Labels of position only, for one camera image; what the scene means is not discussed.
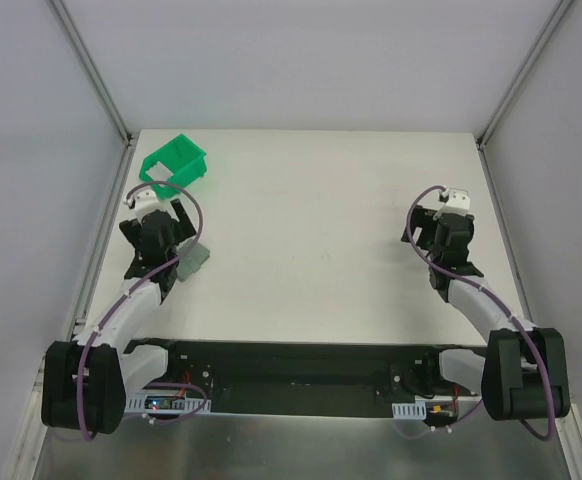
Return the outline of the sage green card holder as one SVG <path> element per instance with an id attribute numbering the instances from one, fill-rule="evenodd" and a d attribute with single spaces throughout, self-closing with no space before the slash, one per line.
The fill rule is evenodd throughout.
<path id="1" fill-rule="evenodd" d="M 210 259 L 210 250 L 200 243 L 195 244 L 188 252 L 186 252 L 187 248 L 188 245 L 183 245 L 178 249 L 177 278 L 180 282 L 185 282 L 196 274 Z"/>

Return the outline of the green plastic bin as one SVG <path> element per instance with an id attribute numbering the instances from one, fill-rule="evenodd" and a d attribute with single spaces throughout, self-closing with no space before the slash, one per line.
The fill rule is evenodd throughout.
<path id="1" fill-rule="evenodd" d="M 206 152 L 179 134 L 142 161 L 142 182 L 163 181 L 186 188 L 207 172 Z"/>

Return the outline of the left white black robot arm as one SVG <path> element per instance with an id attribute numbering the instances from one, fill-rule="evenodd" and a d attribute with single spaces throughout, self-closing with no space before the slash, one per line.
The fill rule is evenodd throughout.
<path id="1" fill-rule="evenodd" d="M 169 295 L 203 223 L 191 221 L 179 199 L 165 203 L 149 190 L 132 195 L 128 205 L 134 216 L 119 229 L 134 255 L 117 297 L 93 324 L 45 353 L 42 423 L 78 430 L 86 440 L 117 429 L 129 395 L 152 381 L 173 388 L 182 377 L 181 363 L 161 347 L 125 350 Z"/>

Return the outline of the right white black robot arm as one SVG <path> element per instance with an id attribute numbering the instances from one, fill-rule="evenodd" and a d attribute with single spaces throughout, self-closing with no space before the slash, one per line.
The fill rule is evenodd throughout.
<path id="1" fill-rule="evenodd" d="M 480 394 L 497 421 L 563 418 L 571 410 L 565 344 L 554 328 L 518 317 L 469 261 L 471 214 L 438 213 L 415 204 L 401 241 L 428 266 L 440 298 L 459 311 L 487 342 L 474 368 Z"/>

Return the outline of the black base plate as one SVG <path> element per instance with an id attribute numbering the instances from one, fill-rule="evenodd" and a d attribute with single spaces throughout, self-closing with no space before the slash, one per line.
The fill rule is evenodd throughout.
<path id="1" fill-rule="evenodd" d="M 398 403 L 473 398 L 442 378 L 436 345 L 257 343 L 136 339 L 166 350 L 160 381 L 191 382 L 187 398 L 222 414 L 388 418 Z"/>

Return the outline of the left aluminium frame post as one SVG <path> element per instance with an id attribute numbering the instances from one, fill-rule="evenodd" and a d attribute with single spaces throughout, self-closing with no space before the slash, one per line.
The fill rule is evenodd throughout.
<path id="1" fill-rule="evenodd" d="M 67 4 L 63 0 L 49 0 L 46 4 L 58 22 L 66 40 L 72 49 L 87 82 L 103 108 L 109 122 L 125 147 L 133 145 L 137 135 L 131 131 L 116 105 L 116 102 L 106 85 L 100 70 L 89 51 L 89 48 L 73 18 Z"/>

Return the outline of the aluminium frame post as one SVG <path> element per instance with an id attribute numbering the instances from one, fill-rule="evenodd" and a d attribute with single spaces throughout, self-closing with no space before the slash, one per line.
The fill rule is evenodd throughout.
<path id="1" fill-rule="evenodd" d="M 547 19 L 525 54 L 522 62 L 516 69 L 515 74 L 509 81 L 507 88 L 498 101 L 484 128 L 475 137 L 476 146 L 479 151 L 484 150 L 494 135 L 506 113 L 521 93 L 525 83 L 532 74 L 533 69 L 539 62 L 543 53 L 557 35 L 559 29 L 567 20 L 576 5 L 576 0 L 560 0 L 552 7 Z"/>
<path id="2" fill-rule="evenodd" d="M 109 122 L 125 147 L 133 145 L 137 135 L 131 131 L 116 105 L 116 102 L 106 85 L 100 70 L 89 51 L 89 48 L 73 18 L 67 4 L 63 0 L 49 0 L 46 4 L 58 22 L 66 40 L 72 49 L 87 82 L 103 108 Z"/>

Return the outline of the right aluminium frame post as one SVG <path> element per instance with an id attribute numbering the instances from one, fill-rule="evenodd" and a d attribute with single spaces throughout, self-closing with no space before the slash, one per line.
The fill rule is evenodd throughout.
<path id="1" fill-rule="evenodd" d="M 484 150 L 494 135 L 506 113 L 521 93 L 525 83 L 532 74 L 533 69 L 539 62 L 543 53 L 557 35 L 559 29 L 567 20 L 576 5 L 576 0 L 560 0 L 552 7 L 547 19 L 525 54 L 522 62 L 516 69 L 515 74 L 509 81 L 507 88 L 498 101 L 484 128 L 475 137 L 476 146 L 479 151 Z"/>

